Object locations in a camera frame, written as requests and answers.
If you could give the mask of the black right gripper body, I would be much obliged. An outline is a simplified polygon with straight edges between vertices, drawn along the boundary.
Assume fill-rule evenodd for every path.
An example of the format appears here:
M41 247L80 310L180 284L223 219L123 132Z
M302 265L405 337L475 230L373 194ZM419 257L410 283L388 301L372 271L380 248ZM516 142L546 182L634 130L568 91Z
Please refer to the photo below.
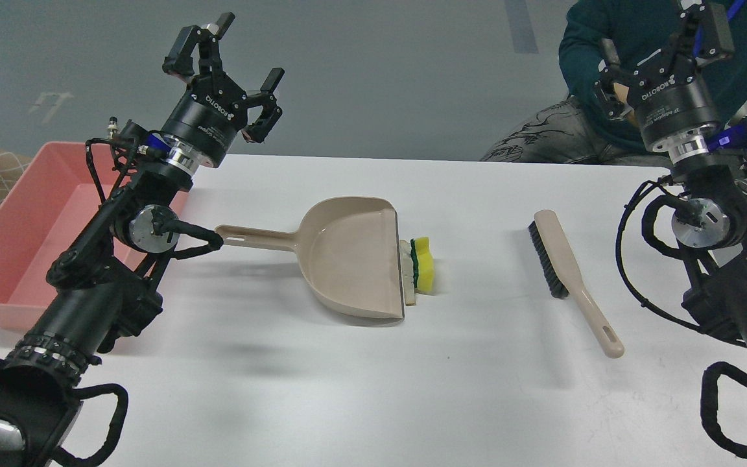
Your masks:
M672 71L644 77L626 102L632 107L641 141L649 152L706 154L708 138L720 129L717 105L698 73L680 77Z

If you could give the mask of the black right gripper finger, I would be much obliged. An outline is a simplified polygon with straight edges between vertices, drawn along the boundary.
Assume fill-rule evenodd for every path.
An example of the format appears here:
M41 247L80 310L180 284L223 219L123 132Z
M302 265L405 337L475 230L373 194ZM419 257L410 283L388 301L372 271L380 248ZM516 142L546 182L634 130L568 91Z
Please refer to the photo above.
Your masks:
M602 61L599 63L599 77L593 84L594 97L598 99L605 118L636 121L628 94L637 87L637 68L623 65L612 39L600 39L599 47Z
M735 56L735 44L724 6L687 1L679 9L678 29L668 36L658 59L659 73L700 73Z

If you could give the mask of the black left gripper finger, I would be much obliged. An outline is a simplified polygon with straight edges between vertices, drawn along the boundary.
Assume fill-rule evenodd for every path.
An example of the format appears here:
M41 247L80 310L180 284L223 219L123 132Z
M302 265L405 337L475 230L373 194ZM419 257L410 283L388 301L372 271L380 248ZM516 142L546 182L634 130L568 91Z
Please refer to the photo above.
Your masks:
M186 91L235 91L236 83L223 70L219 53L219 42L235 18L235 13L223 12L216 23L181 29L164 57L163 72L181 80Z
M284 68L272 68L268 73L266 80L264 80L261 87L258 89L258 92L247 95L244 102L245 108L247 110L260 108L261 112L252 124L246 125L241 130L241 136L245 141L254 144L263 143L270 131L272 131L279 119L281 119L283 110L279 107L275 91L284 76Z

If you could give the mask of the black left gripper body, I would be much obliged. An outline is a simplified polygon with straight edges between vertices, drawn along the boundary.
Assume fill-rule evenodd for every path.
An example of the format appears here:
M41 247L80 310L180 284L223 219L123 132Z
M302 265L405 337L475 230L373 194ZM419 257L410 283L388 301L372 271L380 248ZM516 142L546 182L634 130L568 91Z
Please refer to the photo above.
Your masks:
M202 165L217 168L247 124L245 91L225 72L193 77L162 133L201 152Z

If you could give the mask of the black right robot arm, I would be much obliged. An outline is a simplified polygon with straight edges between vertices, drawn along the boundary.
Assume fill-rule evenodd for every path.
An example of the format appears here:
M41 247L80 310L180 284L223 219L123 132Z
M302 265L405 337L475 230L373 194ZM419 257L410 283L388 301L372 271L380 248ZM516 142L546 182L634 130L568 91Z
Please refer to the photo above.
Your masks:
M641 219L645 241L681 260L691 287L682 306L700 334L747 348L747 116L724 125L709 97L702 69L734 53L726 9L682 1L680 28L667 45L632 68L621 65L613 42L600 42L600 77L594 91L610 119L629 110L647 150L672 160L668 184ZM747 374L715 363L702 376L700 417L720 448L747 459L747 444L730 440L718 423L718 379L747 388Z

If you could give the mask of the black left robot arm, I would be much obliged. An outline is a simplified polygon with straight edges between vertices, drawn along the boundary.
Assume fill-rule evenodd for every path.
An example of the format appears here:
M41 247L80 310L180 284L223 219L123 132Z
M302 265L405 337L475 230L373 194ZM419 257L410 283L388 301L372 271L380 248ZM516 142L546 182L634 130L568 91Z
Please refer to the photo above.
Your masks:
M158 285L172 260L222 248L219 234L179 219L176 195L200 166L219 167L237 136L260 144L282 115L282 68L254 93L224 71L219 43L235 18L178 33L162 69L185 92L159 130L112 117L106 138L85 142L100 203L45 275L53 301L0 359L0 466L99 466L115 452L128 391L80 387L81 376L162 313Z

